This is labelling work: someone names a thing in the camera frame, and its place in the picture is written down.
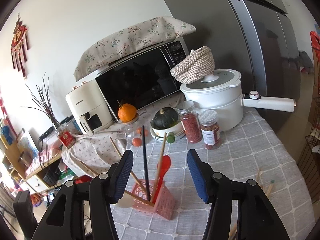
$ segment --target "pink basket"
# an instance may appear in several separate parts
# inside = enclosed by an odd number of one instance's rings
[[[141,179],[140,181],[144,186],[146,186],[144,179]],[[150,193],[153,190],[153,183],[154,183],[154,180],[149,180]],[[147,199],[146,194],[143,192],[143,190],[140,188],[140,186],[137,183],[134,184],[132,193],[139,197],[142,197],[143,199]],[[158,214],[163,218],[170,220],[176,200],[172,196],[171,192],[165,186],[165,181],[163,181],[154,207],[148,204],[145,204],[135,198],[134,198],[134,202],[135,204],[132,206],[133,208],[145,213]]]

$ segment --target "jar of red dried food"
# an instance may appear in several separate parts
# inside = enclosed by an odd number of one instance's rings
[[[68,149],[70,149],[76,142],[71,133],[67,130],[65,124],[62,124],[58,127],[58,129],[56,130],[56,134],[59,140]]]
[[[211,109],[201,112],[199,114],[199,123],[205,147],[208,150],[219,148],[220,127],[218,125],[218,113]]]
[[[180,116],[188,142],[190,143],[197,143],[202,139],[198,115],[194,108],[195,106],[192,101],[184,101],[177,105],[177,112]]]

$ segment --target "cardboard box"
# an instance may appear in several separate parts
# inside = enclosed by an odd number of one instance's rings
[[[315,86],[319,86],[319,81],[320,81],[320,59],[318,59],[316,50],[312,48],[312,55],[313,55],[313,66],[315,70]]]
[[[319,89],[318,86],[313,86],[313,91],[312,91],[312,101],[311,101],[311,106],[310,106],[310,111],[309,111],[309,117],[308,121],[310,123],[313,123],[314,117],[315,117],[315,112],[316,112],[316,102],[313,100],[314,98],[320,97],[319,94]]]

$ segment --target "table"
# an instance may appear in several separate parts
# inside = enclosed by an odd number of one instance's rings
[[[196,149],[201,160],[208,162],[214,171],[229,179],[245,182],[255,179],[260,168],[258,182],[268,187],[275,180],[269,197],[280,216],[291,240],[304,240],[314,226],[312,203],[305,181],[295,163],[267,122],[254,108],[244,108],[241,123],[230,131],[221,133],[222,145],[216,150],[204,148],[203,141],[190,144],[186,138],[166,144],[165,153],[172,165],[164,180],[176,199],[171,221],[157,215],[145,215],[135,209],[112,206],[112,214],[119,238],[126,239],[175,239],[200,240],[205,230],[210,205],[198,197],[186,154]],[[149,178],[156,174],[161,143],[147,144]],[[143,178],[142,147],[132,147],[135,159],[132,170]],[[134,180],[130,177],[127,189]],[[231,226],[236,223],[237,203],[233,202]]]

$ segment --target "white wall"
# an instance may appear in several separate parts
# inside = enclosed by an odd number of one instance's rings
[[[307,52],[313,62],[310,31],[315,31],[316,20],[301,0],[282,0],[291,20],[299,50]]]
[[[10,54],[18,13],[28,27],[26,81],[13,70]],[[164,0],[22,0],[0,31],[0,91],[16,132],[30,130],[37,141],[52,125],[45,114],[20,108],[36,106],[25,83],[36,93],[46,72],[52,108],[61,121],[71,115],[65,95],[76,85],[73,72],[82,53],[118,30],[157,16],[172,16]],[[84,80],[93,78],[94,73]]]

